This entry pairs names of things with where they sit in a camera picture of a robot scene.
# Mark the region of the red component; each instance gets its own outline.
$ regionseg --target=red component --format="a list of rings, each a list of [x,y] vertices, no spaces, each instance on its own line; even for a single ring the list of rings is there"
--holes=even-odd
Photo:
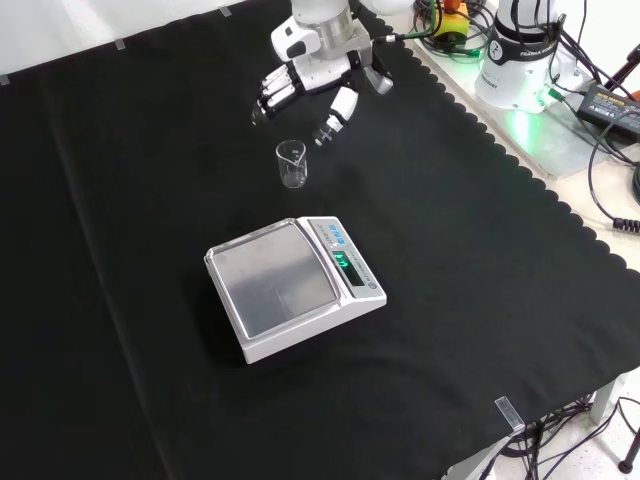
[[[445,10],[457,10],[460,8],[460,0],[444,0]]]

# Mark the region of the control panel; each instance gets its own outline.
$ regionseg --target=control panel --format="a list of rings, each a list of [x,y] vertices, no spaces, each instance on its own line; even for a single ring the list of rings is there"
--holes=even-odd
[[[313,218],[309,224],[333,260],[333,268],[355,298],[383,296],[371,270],[337,218]]]

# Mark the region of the scale display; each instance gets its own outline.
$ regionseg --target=scale display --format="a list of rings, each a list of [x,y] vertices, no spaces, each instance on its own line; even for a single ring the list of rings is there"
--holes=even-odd
[[[342,269],[349,282],[351,282],[351,285],[353,285],[354,287],[364,286],[362,278],[360,278],[360,275],[358,275],[358,272],[351,263],[351,260],[349,260],[347,254],[345,252],[335,250],[332,253],[333,258],[336,259],[338,266]]]

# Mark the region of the stainless steel plate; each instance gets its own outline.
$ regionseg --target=stainless steel plate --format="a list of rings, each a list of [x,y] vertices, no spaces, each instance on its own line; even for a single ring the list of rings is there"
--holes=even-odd
[[[295,220],[212,249],[225,303],[251,339],[338,300],[319,253]]]

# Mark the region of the black cloth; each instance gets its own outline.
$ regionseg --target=black cloth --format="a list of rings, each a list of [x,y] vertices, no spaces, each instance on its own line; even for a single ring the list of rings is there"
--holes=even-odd
[[[282,187],[277,143],[310,145],[331,95],[253,127],[290,7],[230,10],[33,72],[175,478],[433,478],[509,433],[495,399],[532,420],[640,364],[640,275],[401,47]],[[303,215],[340,218],[388,305],[246,366],[202,257]]]
[[[37,72],[0,88],[0,477],[165,477]]]

